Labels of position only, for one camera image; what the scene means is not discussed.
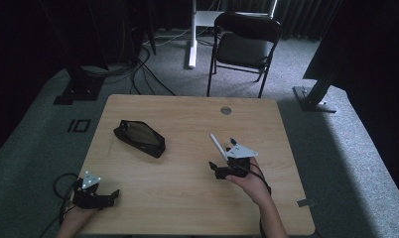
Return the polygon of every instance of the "dark wall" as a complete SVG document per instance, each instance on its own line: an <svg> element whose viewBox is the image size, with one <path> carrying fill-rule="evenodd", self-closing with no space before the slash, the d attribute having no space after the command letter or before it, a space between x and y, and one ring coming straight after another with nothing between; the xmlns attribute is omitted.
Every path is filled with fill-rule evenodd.
<svg viewBox="0 0 399 238"><path fill-rule="evenodd" d="M0 0L0 147L62 68L37 1Z"/></svg>
<svg viewBox="0 0 399 238"><path fill-rule="evenodd" d="M59 70L134 58L125 1L0 0L0 148Z"/></svg>
<svg viewBox="0 0 399 238"><path fill-rule="evenodd" d="M304 78L346 91L399 188L399 0L343 0Z"/></svg>

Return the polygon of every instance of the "black curtain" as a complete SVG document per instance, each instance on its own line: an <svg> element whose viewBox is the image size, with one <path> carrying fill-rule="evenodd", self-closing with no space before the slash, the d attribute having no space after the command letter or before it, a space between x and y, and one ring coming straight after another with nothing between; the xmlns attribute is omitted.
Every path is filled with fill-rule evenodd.
<svg viewBox="0 0 399 238"><path fill-rule="evenodd" d="M274 19L283 26L283 38L324 37L341 0L279 0Z"/></svg>
<svg viewBox="0 0 399 238"><path fill-rule="evenodd" d="M399 0L343 0L304 78L346 91L399 188Z"/></svg>
<svg viewBox="0 0 399 238"><path fill-rule="evenodd" d="M0 0L0 148L48 78L63 68L38 1Z"/></svg>
<svg viewBox="0 0 399 238"><path fill-rule="evenodd" d="M268 13L274 0L198 0L197 10ZM189 29L192 26L192 0L154 0L154 29Z"/></svg>

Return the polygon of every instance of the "round hole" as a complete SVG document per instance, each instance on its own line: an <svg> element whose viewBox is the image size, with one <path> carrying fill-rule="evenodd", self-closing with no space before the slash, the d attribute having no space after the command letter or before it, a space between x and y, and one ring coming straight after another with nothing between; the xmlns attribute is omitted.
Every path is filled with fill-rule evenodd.
<svg viewBox="0 0 399 238"><path fill-rule="evenodd" d="M228 115L228 114L231 113L230 107L226 107L226 106L221 107L220 111L221 111L221 113L224 114L224 115Z"/></svg>

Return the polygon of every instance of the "power cord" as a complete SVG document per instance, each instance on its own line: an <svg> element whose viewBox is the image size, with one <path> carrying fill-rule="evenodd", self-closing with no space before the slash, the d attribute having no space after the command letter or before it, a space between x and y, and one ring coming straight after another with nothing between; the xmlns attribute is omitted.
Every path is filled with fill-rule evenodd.
<svg viewBox="0 0 399 238"><path fill-rule="evenodd" d="M167 87L167 86L153 73L153 71L152 71L150 68L148 68L148 67L145 65L145 62L150 58L150 55L151 55L151 54L150 54L150 52L148 51L148 49L146 49L144 46L142 47L142 49L147 53L147 58L144 59L144 60L138 59L139 64L138 64L137 68L134 70L134 73L133 73L132 76L131 76L132 85L131 85L131 88L130 88L129 93L131 94L132 87L134 87L135 90L138 92L138 94L141 95L140 90L137 88L137 85L135 84L135 75L137 74L138 70L139 70L140 68L142 68L142 69L143 69L143 72L144 72L144 80L146 81L148 87L150 88L150 90L153 92L154 95L155 95L156 93L154 92L153 88L151 87L150 83L149 83L148 80L147 80L147 75L145 74L145 71L144 71L145 69L147 69L147 70L149 71L149 73L156 79L157 82L159 82L164 88L166 88L166 90L168 90L172 95L175 96L176 94L175 94L169 87Z"/></svg>
<svg viewBox="0 0 399 238"><path fill-rule="evenodd" d="M57 197L59 197L59 198L61 198L61 199L69 199L69 197L64 197L64 196L60 195L60 193L59 193L58 190L57 190L57 184L58 184L58 182L60 181L60 179L62 179L62 178L64 178L64 177L67 177L67 176L73 176L73 177L75 177L76 179L78 178L78 175L76 175L76 174L74 174L74 173L66 173L66 174L63 174L63 175L61 175L61 176L55 178L55 180L54 180L54 185L53 185L54 193L55 193L55 195L56 195Z"/></svg>

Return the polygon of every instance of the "wire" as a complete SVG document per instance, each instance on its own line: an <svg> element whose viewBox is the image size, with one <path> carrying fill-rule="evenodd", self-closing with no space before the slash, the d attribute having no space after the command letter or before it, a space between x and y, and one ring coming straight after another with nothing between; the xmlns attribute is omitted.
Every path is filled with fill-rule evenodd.
<svg viewBox="0 0 399 238"><path fill-rule="evenodd" d="M104 77L108 77L108 76L125 75L128 72L130 72L132 68L134 68L133 63L127 62L122 67L116 68L114 70L108 70L108 71L102 71L102 72L95 72L95 71L91 71L88 69L83 69L83 70L90 77L103 79Z"/></svg>
<svg viewBox="0 0 399 238"><path fill-rule="evenodd" d="M51 227L54 225L55 222L59 221L59 222L60 222L60 226L61 226L62 223L63 223L63 221L64 221L64 216L65 216L69 211L71 211L72 209L75 208L75 206L73 206L73 207L71 207L70 209L66 210L67 202L68 202L69 199L70 199L70 194L71 194L71 191L72 191L72 189L73 189L73 187L74 187L74 185L75 185L75 183L76 183L76 180L73 181L72 184L67 188L67 190L66 190L66 192L65 192L64 195L60 195L60 194L58 193L58 190L57 190L57 183L58 183L58 181L59 181L60 179L64 178L64 177L67 177L67 176L73 176L73 177L78 178L78 175L76 175L76 174L74 174L74 173L66 173L66 174L63 174L63 175L61 175L61 176L55 178L55 180L54 180L54 185L53 185L54 193L55 193L55 195L56 195L57 197L59 197L59 198L62 200L62 201L61 201L60 212L59 212L59 215L57 215L57 216L51 221L51 223L49 223L49 225L42 231L42 233L41 233L41 235L39 236L39 238L44 237L44 236L46 235L46 233L49 231L49 229L51 229Z"/></svg>
<svg viewBox="0 0 399 238"><path fill-rule="evenodd" d="M123 77L121 77L121 78L119 78L119 79L116 79L116 80L114 80L114 81L105 81L105 82L103 83L103 85L113 84L113 83L120 82L120 81L122 81L122 80L125 80L125 79L126 79L127 77L129 77L129 76L131 76L131 73L128 73L128 74L126 74L125 76L123 76Z"/></svg>
<svg viewBox="0 0 399 238"><path fill-rule="evenodd" d="M153 88L151 87L151 85L150 85L150 83L148 82L148 80L147 80L147 75L145 74L145 69L147 69L147 71L154 77L154 79L156 79L156 81L157 82L159 82L164 88L166 88L166 90L168 90L172 95L176 95L169 87L167 87L154 73L153 73L153 71L150 69L150 68L148 68L146 65L145 65L145 62L147 62L148 61L148 59L150 58L150 51L148 51L148 49L146 49L144 46L142 47L142 49L144 50L144 51L146 51L146 53L147 53L147 58L145 59L145 60L141 60L141 59L138 59L138 62L139 62L139 66L134 70L134 73L132 74L132 77L131 77L131 81L132 81L132 86L131 86L131 89L130 89L130 91L129 91L129 93L131 94L131 91L132 91L132 87L134 87L135 88L135 90L138 92L138 94L140 94L141 95L141 92L140 92L140 90L137 88L137 85L135 84L135 75L136 75L136 73L138 72L138 70L140 69L140 68L142 68L143 69L143 72L144 72L144 79L145 79L145 81L146 81L146 83L147 83L147 85L148 85L148 87L150 88L150 90L152 91L152 93L155 95L156 93L154 92L154 90L153 90Z"/></svg>
<svg viewBox="0 0 399 238"><path fill-rule="evenodd" d="M208 7L208 9L207 9L206 11L210 11L211 8L215 5L215 2L217 2L217 0L212 1L211 5ZM218 10L219 7L220 7L220 3L221 3L221 0L218 0L217 10ZM154 38L155 40L160 39L160 38L170 38L169 40L165 41L164 43L156 44L156 47L163 46L163 45L165 45L165 44L167 44L167 43L169 43L169 42L171 42L171 41L174 41L174 40L176 40L176 39L179 39L179 38L181 38L181 37L184 37L184 36L186 35L187 31L189 31L189 30L191 30L191 29L192 29L192 28L188 28L188 29L184 30L182 33L180 33L179 35L176 35L176 36L157 36L157 37L155 37L155 38ZM208 27L206 27L202 32L197 33L196 36L200 36L202 33L204 33L204 32L207 31L207 30L208 30ZM182 39L182 40L190 40L191 38L192 38L191 35L188 35L187 38ZM151 46L150 41L147 41L147 42L143 43L143 45Z"/></svg>
<svg viewBox="0 0 399 238"><path fill-rule="evenodd" d="M58 183L58 181L59 181L60 179L62 179L62 178L64 178L64 177L67 177L67 176L73 176L73 177L75 177L75 178L78 178L78 175L76 175L76 174L74 174L74 173L66 173L66 174L63 174L63 175L57 177L57 178L54 180L54 193L55 193L55 195L56 195L57 197L59 197L59 198L61 198L61 199L65 199L65 198L66 198L66 199L69 199L69 197L63 197L63 196L60 195L60 193L57 191L57 183Z"/></svg>
<svg viewBox="0 0 399 238"><path fill-rule="evenodd" d="M264 184L267 186L267 189L268 189L268 191L270 192L270 195L271 195L271 186L268 185L267 181L265 180L264 174L262 174L261 169L258 168L258 170L259 170L259 172L261 173L262 176L256 174L255 172L253 172L253 171L251 171L251 170L249 170L249 169L247 169L247 168L244 168L244 167L242 167L242 166L234 166L234 167L235 167L235 168L238 168L238 169L241 169L241 170L243 170L243 171L249 172L250 174L252 174L252 175L258 177L259 179L261 179L261 180L264 182Z"/></svg>
<svg viewBox="0 0 399 238"><path fill-rule="evenodd" d="M200 33L197 34L197 42L199 42L200 44L205 45L205 46L212 46L212 43L199 39L199 37L201 37L201 35L204 32L206 32L207 30L208 30L208 28L204 29L203 31L201 31ZM192 37L191 37L191 35L180 34L178 36L158 36L157 38L161 38L161 39L170 38L169 40L167 40L161 44L156 44L156 47L160 47L160 46L164 46L165 44L167 44L169 42L190 40ZM143 43L143 45L151 46L149 41Z"/></svg>
<svg viewBox="0 0 399 238"><path fill-rule="evenodd" d="M120 63L120 60L123 55L123 50L125 50L125 39L126 39L125 22L123 21L123 18L121 19L121 22L122 22L122 47L121 47L121 53L119 54L118 63Z"/></svg>

